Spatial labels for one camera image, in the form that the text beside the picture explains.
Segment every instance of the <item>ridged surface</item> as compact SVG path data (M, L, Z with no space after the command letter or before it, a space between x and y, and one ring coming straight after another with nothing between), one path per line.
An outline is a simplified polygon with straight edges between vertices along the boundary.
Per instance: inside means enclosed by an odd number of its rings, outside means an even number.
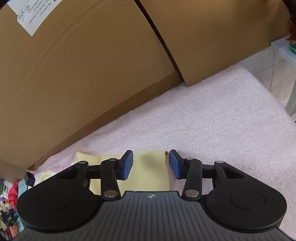
M198 202L177 192L126 192L106 202L85 226L67 233L44 234L26 229L16 241L288 241L278 229L258 234L228 230L213 222Z

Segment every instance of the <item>white basket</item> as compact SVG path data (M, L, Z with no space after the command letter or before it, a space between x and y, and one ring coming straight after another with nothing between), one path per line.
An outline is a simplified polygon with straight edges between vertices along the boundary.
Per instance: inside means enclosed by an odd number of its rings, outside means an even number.
M12 183L10 183L8 181L4 181L3 193L1 195L1 197L8 199L8 192L11 187L12 187Z

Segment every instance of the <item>fabric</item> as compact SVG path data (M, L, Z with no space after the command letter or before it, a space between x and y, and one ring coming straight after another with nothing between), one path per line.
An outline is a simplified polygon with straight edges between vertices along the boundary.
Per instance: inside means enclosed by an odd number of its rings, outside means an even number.
M235 65L194 85L180 85L50 157L35 172L64 167L77 150L120 155L176 149L204 164L224 160L281 192L288 210L280 228L296 239L296 124L245 68ZM170 189L184 180L170 172ZM203 193L212 189L203 181Z
M17 204L18 183L19 181L15 181L12 187L8 191L8 203L14 210L16 210L16 204Z
M119 156L92 156L76 152L73 163L88 161L89 165L99 165L111 157L120 159ZM165 151L149 151L133 154L133 167L125 181L118 180L121 195L125 191L169 191L168 154ZM101 195L101 180L91 180L90 190Z
M20 233L18 223L14 223L11 227L9 227L9 229L13 238Z
M17 198L19 199L20 196L27 190L27 185L24 179L20 180L18 183L19 187L18 187L18 196ZM19 228L19 232L23 232L25 230L21 220L18 218L17 219L17 223L18 223L18 228Z
M53 172L53 171L51 171L51 170L47 170L46 172L41 173L39 180L38 180L37 182L36 182L36 180L35 180L35 184L37 185L37 184L39 184L39 183L45 181L46 179L48 179L48 178L54 176L55 174L57 174L57 173L56 173L56 172Z
M9 236L10 238L13 238L10 228L6 228L6 231L7 231L7 233L8 233L8 236Z

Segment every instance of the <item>green object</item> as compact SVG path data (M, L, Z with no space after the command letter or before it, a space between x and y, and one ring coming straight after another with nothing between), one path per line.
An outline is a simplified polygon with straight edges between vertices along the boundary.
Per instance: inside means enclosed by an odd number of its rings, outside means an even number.
M289 49L293 54L296 54L295 42L289 42Z
M0 183L0 194L3 193L3 187L4 187L3 183Z

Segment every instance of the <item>towel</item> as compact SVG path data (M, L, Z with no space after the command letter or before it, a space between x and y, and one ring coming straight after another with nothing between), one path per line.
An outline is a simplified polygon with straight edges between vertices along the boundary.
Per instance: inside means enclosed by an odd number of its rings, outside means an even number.
M284 195L288 209L280 229L296 239L296 124L239 65L164 93L50 157L35 173L65 167L79 149L91 155L176 149L204 164L224 160ZM171 190L181 191L184 183L170 172ZM203 194L211 189L205 179Z

